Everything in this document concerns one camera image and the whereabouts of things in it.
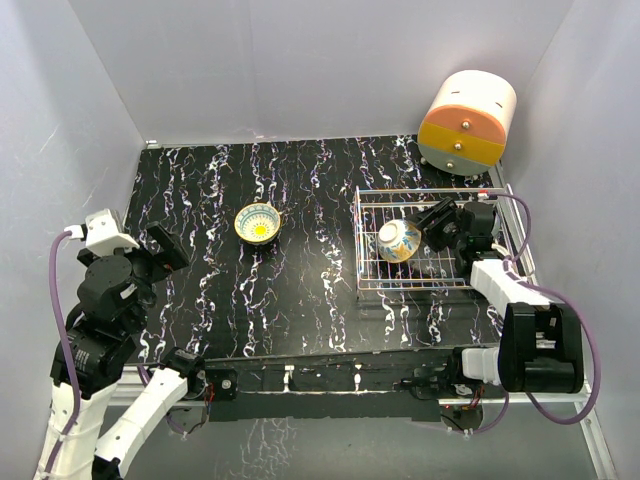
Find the orange blue ornate bowl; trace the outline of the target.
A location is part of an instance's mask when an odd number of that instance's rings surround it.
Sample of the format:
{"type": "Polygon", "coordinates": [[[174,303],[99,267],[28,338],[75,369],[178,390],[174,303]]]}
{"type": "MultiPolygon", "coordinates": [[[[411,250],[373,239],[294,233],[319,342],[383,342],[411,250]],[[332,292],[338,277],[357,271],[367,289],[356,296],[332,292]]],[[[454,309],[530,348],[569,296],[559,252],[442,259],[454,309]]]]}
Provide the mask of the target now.
{"type": "Polygon", "coordinates": [[[411,258],[421,244],[421,231],[405,219],[386,222],[377,232],[377,251],[388,263],[401,263],[411,258]]]}

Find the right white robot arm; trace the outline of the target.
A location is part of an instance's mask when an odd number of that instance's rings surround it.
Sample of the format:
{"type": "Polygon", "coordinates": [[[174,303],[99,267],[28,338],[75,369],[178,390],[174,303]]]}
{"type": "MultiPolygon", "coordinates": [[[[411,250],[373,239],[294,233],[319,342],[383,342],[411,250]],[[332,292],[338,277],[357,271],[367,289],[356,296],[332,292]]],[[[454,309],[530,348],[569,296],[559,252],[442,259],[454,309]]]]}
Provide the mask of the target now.
{"type": "Polygon", "coordinates": [[[447,388],[466,397],[481,383],[508,392],[575,394],[584,382],[581,324],[575,310],[554,303],[517,274],[494,248],[493,205],[462,206],[447,198],[409,218],[433,252],[449,250],[455,273],[484,296],[503,320],[496,347],[457,347],[445,368],[447,388]]]}

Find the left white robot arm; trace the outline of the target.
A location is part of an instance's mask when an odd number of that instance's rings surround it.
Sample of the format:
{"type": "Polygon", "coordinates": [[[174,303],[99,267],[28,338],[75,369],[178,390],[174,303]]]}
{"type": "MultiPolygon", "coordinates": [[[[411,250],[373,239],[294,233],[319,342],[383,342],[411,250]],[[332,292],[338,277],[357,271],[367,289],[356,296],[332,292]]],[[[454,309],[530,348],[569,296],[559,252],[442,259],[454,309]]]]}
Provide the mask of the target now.
{"type": "Polygon", "coordinates": [[[142,369],[143,390],[107,431],[108,404],[147,326],[157,300],[155,285],[188,266],[178,236],[159,223],[147,234],[160,249],[150,252],[123,232],[108,211],[66,228],[49,253],[49,293],[59,333],[51,367],[50,416],[37,479],[122,479],[150,434],[184,398],[207,388],[202,357],[173,348],[153,371],[142,369]],[[63,240],[81,240],[77,259],[85,268],[78,302],[64,315],[58,292],[57,256],[63,240]]]}

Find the yellow blue mandala bowl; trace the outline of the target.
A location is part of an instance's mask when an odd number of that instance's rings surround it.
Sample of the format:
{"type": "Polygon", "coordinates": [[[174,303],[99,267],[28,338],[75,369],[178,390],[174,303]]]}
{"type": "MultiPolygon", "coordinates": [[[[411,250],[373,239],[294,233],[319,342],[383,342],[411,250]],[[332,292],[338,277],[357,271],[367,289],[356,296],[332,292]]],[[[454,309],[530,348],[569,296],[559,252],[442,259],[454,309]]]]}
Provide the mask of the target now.
{"type": "Polygon", "coordinates": [[[234,219],[238,237],[252,245],[265,245],[273,241],[280,232],[281,224],[280,212],[268,203],[247,205],[234,219]]]}

